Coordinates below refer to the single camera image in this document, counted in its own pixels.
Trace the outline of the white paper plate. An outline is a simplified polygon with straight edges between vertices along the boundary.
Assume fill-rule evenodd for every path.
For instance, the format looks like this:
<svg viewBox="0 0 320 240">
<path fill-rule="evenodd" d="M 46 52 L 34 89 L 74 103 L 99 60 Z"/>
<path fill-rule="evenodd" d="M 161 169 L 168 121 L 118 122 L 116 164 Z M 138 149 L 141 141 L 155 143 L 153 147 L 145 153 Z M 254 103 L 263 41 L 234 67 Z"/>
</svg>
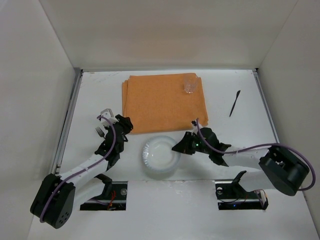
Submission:
<svg viewBox="0 0 320 240">
<path fill-rule="evenodd" d="M 159 175 L 174 172 L 181 159 L 181 154 L 172 150 L 176 144 L 176 140 L 165 135 L 148 139 L 141 153 L 142 163 L 148 172 Z"/>
</svg>

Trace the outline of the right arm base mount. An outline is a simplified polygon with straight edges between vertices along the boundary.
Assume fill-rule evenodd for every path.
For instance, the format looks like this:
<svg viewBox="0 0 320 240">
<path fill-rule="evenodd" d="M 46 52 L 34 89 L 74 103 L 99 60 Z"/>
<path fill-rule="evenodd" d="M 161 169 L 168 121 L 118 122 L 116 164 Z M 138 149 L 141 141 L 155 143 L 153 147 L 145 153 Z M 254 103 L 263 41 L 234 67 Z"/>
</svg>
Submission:
<svg viewBox="0 0 320 240">
<path fill-rule="evenodd" d="M 220 211 L 231 210 L 263 210 L 269 206 L 268 197 L 264 190 L 246 191 L 240 180 L 246 171 L 241 171 L 234 179 L 215 181 L 215 195 Z"/>
</svg>

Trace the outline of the clear plastic cup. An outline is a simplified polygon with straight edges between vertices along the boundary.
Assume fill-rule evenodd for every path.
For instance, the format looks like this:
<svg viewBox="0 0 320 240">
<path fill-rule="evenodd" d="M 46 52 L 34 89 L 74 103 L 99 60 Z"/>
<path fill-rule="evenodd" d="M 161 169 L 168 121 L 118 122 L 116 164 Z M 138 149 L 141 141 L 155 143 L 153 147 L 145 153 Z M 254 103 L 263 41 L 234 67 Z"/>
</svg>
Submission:
<svg viewBox="0 0 320 240">
<path fill-rule="evenodd" d="M 184 91 L 193 94 L 198 86 L 199 77 L 196 74 L 187 74 L 183 78 Z"/>
</svg>

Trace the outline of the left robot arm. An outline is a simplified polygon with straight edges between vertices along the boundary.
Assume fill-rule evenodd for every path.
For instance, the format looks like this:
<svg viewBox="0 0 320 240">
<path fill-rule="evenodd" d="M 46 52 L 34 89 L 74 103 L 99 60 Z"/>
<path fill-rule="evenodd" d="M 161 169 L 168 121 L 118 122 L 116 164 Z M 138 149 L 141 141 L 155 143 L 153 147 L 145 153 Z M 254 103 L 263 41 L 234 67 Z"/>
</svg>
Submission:
<svg viewBox="0 0 320 240">
<path fill-rule="evenodd" d="M 30 206 L 30 213 L 55 229 L 61 228 L 74 209 L 99 196 L 114 196 L 112 179 L 105 175 L 120 159 L 125 143 L 134 126 L 129 117 L 120 114 L 106 118 L 106 134 L 98 149 L 82 164 L 55 175 L 48 174 Z"/>
</svg>

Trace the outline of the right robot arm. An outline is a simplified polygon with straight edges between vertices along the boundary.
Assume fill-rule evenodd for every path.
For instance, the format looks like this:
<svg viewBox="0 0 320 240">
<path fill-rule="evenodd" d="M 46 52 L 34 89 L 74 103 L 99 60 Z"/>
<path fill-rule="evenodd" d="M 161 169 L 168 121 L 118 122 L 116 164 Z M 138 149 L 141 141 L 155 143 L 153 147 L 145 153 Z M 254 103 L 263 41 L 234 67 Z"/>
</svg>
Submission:
<svg viewBox="0 0 320 240">
<path fill-rule="evenodd" d="M 310 162 L 293 148 L 279 143 L 238 148 L 219 141 L 208 127 L 195 126 L 193 131 L 187 131 L 172 150 L 186 155 L 196 152 L 207 154 L 218 166 L 255 169 L 254 172 L 241 171 L 229 183 L 237 192 L 276 189 L 287 196 L 294 196 L 304 190 L 301 185 L 308 174 L 312 175 L 308 189 L 316 181 Z"/>
</svg>

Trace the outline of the orange cloth napkin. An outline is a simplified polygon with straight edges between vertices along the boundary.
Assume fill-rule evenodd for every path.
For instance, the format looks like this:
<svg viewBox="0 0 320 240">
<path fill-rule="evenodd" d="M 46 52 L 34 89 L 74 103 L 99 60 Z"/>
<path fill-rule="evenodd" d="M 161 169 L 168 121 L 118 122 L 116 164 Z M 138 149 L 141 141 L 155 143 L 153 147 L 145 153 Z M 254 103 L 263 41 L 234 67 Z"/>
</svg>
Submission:
<svg viewBox="0 0 320 240">
<path fill-rule="evenodd" d="M 122 115 L 130 117 L 132 134 L 190 130 L 195 119 L 208 124 L 202 80 L 186 93 L 185 75 L 196 74 L 131 75 L 122 83 Z"/>
</svg>

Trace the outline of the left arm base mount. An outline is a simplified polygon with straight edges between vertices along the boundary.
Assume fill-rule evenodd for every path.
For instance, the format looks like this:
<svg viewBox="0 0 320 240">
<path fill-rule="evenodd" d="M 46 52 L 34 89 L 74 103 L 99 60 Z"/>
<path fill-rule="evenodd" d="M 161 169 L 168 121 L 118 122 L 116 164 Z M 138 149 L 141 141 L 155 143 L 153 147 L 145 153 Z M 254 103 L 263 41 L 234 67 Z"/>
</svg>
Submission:
<svg viewBox="0 0 320 240">
<path fill-rule="evenodd" d="M 104 183 L 102 193 L 83 203 L 80 211 L 125 211 L 127 207 L 127 181 L 113 181 L 104 174 L 95 177 Z"/>
</svg>

